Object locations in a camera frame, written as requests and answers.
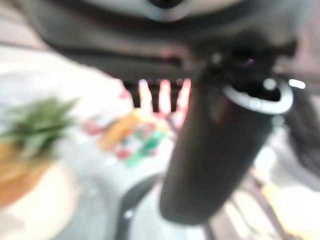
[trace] green plant leaves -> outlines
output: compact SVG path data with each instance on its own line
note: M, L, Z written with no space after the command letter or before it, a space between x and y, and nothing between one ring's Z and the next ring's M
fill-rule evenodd
M68 111L77 100L66 103L49 97L26 106L10 109L7 121L11 126L8 132L0 134L0 139L15 144L21 151L22 159L52 154L56 140L62 131L74 123Z

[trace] black handle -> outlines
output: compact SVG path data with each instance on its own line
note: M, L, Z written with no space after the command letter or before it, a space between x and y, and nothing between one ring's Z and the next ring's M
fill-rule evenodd
M273 117L292 103L285 82L272 90L257 83L238 90L212 82L193 87L163 184L162 216L186 225L208 220L247 172L273 129Z

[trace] potted plant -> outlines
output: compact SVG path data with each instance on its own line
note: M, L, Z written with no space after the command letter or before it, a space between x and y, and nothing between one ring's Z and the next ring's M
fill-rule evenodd
M54 145L73 124L75 101L54 97L8 109L8 130L0 135L0 207L30 192L56 159Z

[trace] plant pot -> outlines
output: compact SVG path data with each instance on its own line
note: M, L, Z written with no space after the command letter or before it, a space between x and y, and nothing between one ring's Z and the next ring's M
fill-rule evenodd
M13 204L33 190L51 165L51 161L37 165L21 161L0 162L0 208Z

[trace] hand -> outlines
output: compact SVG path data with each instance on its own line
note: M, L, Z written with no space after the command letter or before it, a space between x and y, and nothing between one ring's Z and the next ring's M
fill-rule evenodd
M159 91L159 113L153 112L152 96L146 80L142 79L139 82L140 106L143 111L150 115L156 115L158 118L166 119L172 122L173 127L179 129L184 123L188 110L189 93L191 88L190 79L186 78L183 82L181 91L178 95L176 103L176 112L171 113L171 98L170 98L170 82L162 80Z

